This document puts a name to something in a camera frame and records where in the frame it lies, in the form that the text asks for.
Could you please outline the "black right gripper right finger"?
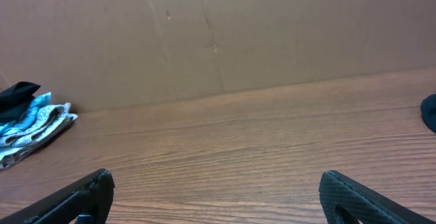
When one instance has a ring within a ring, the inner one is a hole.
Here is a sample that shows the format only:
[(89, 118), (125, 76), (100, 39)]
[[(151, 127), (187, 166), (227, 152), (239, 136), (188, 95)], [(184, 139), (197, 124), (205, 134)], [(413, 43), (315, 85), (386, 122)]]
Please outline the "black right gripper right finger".
[(319, 193), (328, 224), (435, 224), (338, 171), (322, 174)]

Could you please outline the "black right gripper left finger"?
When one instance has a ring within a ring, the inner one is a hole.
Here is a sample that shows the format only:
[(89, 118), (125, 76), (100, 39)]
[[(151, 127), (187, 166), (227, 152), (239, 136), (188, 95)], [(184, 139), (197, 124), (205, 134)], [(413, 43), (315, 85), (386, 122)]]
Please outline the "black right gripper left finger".
[(3, 219), (11, 224), (105, 224), (114, 198), (112, 174), (99, 169)]

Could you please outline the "black t-shirt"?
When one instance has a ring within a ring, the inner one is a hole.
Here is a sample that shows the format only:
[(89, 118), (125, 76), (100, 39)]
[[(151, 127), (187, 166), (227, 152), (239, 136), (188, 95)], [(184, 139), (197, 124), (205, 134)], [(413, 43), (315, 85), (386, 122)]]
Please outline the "black t-shirt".
[(420, 106), (424, 124), (436, 133), (436, 94), (425, 98)]

